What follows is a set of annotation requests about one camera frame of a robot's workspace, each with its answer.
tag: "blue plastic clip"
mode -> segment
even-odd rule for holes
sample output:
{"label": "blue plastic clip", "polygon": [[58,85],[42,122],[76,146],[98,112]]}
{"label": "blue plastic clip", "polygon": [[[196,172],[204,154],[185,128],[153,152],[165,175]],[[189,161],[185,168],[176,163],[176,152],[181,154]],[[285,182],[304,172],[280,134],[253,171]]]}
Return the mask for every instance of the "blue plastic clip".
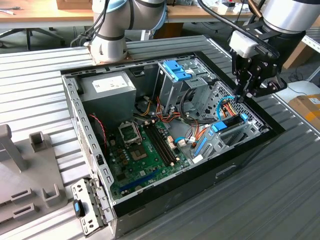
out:
{"label": "blue plastic clip", "polygon": [[242,114],[241,114],[241,118],[242,118],[245,122],[248,121],[248,119],[249,119],[248,115],[245,114],[245,113],[242,113]]}
{"label": "blue plastic clip", "polygon": [[192,78],[192,75],[185,72],[184,68],[179,65],[176,61],[165,61],[163,62],[165,69],[174,76],[176,81],[183,81]]}
{"label": "blue plastic clip", "polygon": [[215,133],[217,133],[223,129],[226,129],[227,125],[225,125],[223,121],[219,121],[217,123],[212,124],[211,128]]}

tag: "motherboard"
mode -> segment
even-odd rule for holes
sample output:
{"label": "motherboard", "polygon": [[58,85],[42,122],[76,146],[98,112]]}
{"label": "motherboard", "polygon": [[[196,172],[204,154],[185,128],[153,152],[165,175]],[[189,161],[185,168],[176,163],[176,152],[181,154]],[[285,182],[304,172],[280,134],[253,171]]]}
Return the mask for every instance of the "motherboard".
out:
{"label": "motherboard", "polygon": [[[109,166],[114,176],[111,193],[120,199],[190,166],[187,158],[169,142],[165,125],[126,123],[109,136]],[[130,139],[141,139],[127,145]]]}

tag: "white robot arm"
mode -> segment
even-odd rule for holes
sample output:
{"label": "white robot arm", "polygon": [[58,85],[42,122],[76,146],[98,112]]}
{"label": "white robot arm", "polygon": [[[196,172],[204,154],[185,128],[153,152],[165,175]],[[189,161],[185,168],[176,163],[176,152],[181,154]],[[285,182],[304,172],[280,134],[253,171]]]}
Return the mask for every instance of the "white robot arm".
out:
{"label": "white robot arm", "polygon": [[90,51],[98,62],[123,60],[127,56],[125,30],[157,30],[167,15],[165,0],[106,0],[106,4],[104,0],[92,3],[97,30]]}

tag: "label sticker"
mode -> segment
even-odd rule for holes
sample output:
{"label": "label sticker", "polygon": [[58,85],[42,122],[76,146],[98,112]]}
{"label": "label sticker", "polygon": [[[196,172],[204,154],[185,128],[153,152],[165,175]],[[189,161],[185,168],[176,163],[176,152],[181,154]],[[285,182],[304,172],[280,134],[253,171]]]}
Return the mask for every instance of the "label sticker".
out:
{"label": "label sticker", "polygon": [[92,85],[97,93],[127,87],[128,84],[122,76],[113,76],[95,80]]}
{"label": "label sticker", "polygon": [[309,98],[313,104],[320,104],[320,100],[318,98]]}
{"label": "label sticker", "polygon": [[193,74],[193,73],[194,73],[194,71],[193,71],[192,69],[187,69],[187,70],[185,70],[185,72],[186,72],[187,74]]}

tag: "aluminum extrusion table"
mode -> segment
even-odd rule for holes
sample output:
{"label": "aluminum extrusion table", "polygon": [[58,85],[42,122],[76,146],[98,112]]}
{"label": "aluminum extrusion table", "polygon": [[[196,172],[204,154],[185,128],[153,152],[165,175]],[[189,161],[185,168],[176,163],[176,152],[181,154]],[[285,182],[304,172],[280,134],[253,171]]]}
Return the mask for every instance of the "aluminum extrusion table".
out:
{"label": "aluminum extrusion table", "polygon": [[[228,53],[204,36],[130,42],[128,50],[135,59],[203,51],[233,77]],[[13,141],[36,131],[50,135],[70,201],[1,239],[84,239],[70,185],[87,177],[89,170],[73,130],[59,70],[92,63],[83,47],[0,55],[0,124],[10,125]],[[276,95],[257,102],[287,132],[243,170],[123,239],[319,238],[320,133]],[[110,237],[105,228],[90,239]]]}
{"label": "aluminum extrusion table", "polygon": [[[320,26],[314,26],[307,30],[302,42],[320,54]],[[319,72],[320,66],[308,77],[307,81],[310,82]]]}

